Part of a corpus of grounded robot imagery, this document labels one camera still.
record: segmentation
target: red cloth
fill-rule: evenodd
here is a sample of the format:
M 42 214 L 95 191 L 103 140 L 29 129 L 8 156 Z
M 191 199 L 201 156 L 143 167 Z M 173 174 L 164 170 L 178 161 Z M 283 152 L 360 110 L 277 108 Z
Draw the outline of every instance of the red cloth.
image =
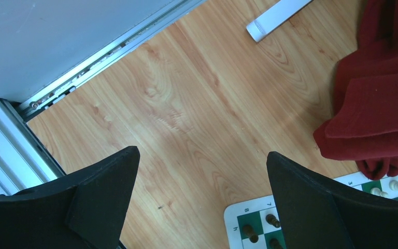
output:
M 321 154 L 356 160 L 370 179 L 398 175 L 398 1 L 368 0 L 359 48 L 338 65 L 335 117 L 314 138 Z

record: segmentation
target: wood grain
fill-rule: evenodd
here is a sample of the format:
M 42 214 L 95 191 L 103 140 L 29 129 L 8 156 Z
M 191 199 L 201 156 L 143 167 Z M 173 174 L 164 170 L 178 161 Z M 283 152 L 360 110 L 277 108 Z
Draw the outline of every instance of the wood grain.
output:
M 66 172 L 137 145 L 128 248 L 228 248 L 224 209 L 270 195 L 276 150 L 329 177 L 320 156 L 337 61 L 356 50 L 362 1 L 316 0 L 259 44 L 273 0 L 208 0 L 29 125 Z

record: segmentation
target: white plastic strip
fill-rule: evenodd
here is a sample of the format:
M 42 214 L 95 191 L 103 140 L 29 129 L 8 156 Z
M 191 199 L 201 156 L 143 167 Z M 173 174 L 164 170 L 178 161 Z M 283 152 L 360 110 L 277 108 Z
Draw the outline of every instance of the white plastic strip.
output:
M 259 42 L 312 0 L 280 0 L 246 26 L 252 38 Z

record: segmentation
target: sliding door track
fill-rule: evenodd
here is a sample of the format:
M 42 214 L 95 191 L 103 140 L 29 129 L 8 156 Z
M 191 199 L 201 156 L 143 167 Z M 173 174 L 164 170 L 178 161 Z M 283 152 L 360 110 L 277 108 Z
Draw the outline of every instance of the sliding door track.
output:
M 25 122 L 29 121 L 204 1 L 172 1 L 22 102 L 16 107 L 17 112 Z

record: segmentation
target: floor plank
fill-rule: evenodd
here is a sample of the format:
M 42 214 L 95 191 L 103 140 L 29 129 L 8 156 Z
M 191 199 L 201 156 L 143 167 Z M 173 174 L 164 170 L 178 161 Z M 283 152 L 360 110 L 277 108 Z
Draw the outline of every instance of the floor plank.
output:
M 228 248 L 224 209 L 272 193 L 269 151 L 357 171 L 322 158 L 312 132 L 332 115 L 362 1 L 313 1 L 256 44 L 245 26 L 274 2 L 208 0 L 30 121 L 66 172 L 139 147 L 130 248 Z

